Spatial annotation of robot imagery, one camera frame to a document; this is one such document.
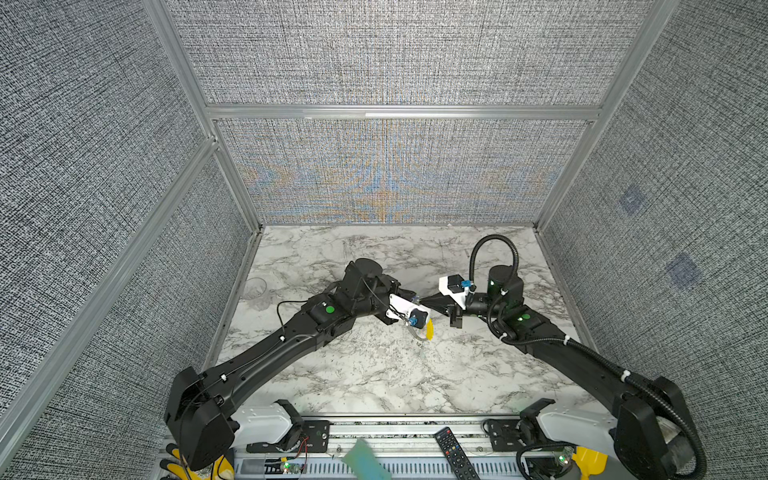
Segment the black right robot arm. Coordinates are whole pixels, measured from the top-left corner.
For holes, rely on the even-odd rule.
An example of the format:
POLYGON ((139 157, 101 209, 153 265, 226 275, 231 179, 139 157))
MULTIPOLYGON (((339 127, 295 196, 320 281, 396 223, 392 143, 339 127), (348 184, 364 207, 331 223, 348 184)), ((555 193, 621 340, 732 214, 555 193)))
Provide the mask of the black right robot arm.
POLYGON ((516 462, 532 450, 589 448, 610 455, 637 479, 702 479, 705 447, 681 389, 659 376, 649 380, 568 336, 524 301, 520 255, 501 234, 481 238, 469 258, 468 275, 442 277, 437 293, 421 304, 457 324, 464 316, 482 320, 494 338, 549 364, 575 382, 610 413, 612 425, 591 430, 549 420, 552 399, 524 409, 516 428, 521 441, 516 462))

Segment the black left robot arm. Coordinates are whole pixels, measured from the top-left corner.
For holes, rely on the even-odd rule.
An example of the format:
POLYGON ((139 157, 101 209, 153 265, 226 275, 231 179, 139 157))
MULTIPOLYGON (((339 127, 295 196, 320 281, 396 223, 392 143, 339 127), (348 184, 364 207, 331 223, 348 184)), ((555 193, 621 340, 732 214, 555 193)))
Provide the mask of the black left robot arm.
POLYGON ((350 331, 359 317, 387 325, 390 296, 417 293, 383 272, 377 262, 350 262, 341 280, 308 298, 283 327, 234 358, 199 373, 187 367, 173 379, 164 421, 186 466, 201 470, 234 445, 232 416, 253 393, 302 357, 350 331))

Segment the yellow capped key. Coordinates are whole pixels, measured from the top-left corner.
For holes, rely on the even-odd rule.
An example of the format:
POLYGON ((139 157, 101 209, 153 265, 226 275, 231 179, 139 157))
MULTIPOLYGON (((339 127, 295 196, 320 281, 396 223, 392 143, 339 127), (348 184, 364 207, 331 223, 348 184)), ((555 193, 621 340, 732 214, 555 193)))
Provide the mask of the yellow capped key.
POLYGON ((425 324, 425 338, 427 341, 431 341, 434 338, 435 329, 431 318, 427 319, 425 324))

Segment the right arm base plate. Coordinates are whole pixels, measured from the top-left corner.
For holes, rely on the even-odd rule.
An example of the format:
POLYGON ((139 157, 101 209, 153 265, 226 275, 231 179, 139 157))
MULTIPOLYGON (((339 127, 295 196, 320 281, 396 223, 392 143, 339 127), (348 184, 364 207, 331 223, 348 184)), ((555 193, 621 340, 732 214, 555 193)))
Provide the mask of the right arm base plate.
POLYGON ((538 425, 528 418, 486 419, 481 428, 489 437, 494 452, 517 452, 541 440, 538 425))

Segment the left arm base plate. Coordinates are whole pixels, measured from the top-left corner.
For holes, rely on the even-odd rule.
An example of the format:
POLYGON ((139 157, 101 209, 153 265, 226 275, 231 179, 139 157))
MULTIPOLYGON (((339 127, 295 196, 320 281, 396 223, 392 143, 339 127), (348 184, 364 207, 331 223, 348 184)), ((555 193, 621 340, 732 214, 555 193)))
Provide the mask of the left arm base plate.
POLYGON ((268 453, 298 456, 300 447, 309 453, 326 453, 330 439, 330 425, 327 420, 304 420, 299 426, 293 426, 277 443, 257 442, 248 444, 248 453, 268 453))

